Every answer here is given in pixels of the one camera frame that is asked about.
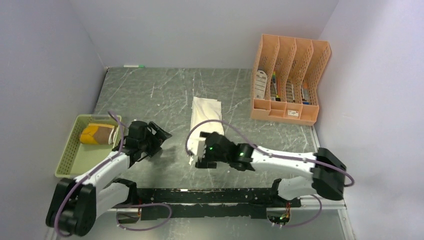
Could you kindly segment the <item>white towel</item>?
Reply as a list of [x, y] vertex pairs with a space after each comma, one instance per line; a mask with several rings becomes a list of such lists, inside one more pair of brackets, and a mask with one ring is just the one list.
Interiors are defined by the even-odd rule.
[[[222, 103], [216, 99], [194, 97], [192, 101], [192, 114], [190, 129], [206, 120], [222, 119]], [[200, 145], [205, 141], [205, 137], [201, 137], [201, 132], [224, 134], [224, 127], [221, 122], [207, 122], [197, 127], [188, 139], [188, 149], [195, 156], [200, 156]]]

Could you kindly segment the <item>yellow brown bear towel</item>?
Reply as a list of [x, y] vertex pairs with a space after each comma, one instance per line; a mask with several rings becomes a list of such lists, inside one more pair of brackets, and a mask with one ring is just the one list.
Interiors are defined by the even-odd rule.
[[117, 126], [104, 123], [89, 123], [79, 137], [85, 145], [111, 145], [117, 134]]

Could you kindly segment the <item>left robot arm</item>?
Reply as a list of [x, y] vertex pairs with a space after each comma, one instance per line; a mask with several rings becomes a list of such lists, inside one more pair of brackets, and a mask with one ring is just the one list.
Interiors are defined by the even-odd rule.
[[102, 214], [113, 207], [138, 208], [137, 184], [118, 176], [153, 157], [172, 137], [153, 121], [134, 120], [107, 157], [87, 172], [61, 179], [54, 190], [45, 224], [61, 237], [85, 236]]

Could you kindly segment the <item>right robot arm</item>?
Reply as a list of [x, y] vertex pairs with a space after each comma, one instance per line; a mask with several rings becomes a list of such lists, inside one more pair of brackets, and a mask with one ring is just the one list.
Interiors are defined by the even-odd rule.
[[275, 170], [294, 175], [282, 180], [270, 193], [270, 202], [275, 207], [306, 195], [317, 194], [332, 201], [344, 198], [347, 167], [327, 148], [296, 153], [248, 143], [235, 144], [217, 132], [201, 132], [199, 136], [196, 168], [214, 169], [222, 162], [242, 172]]

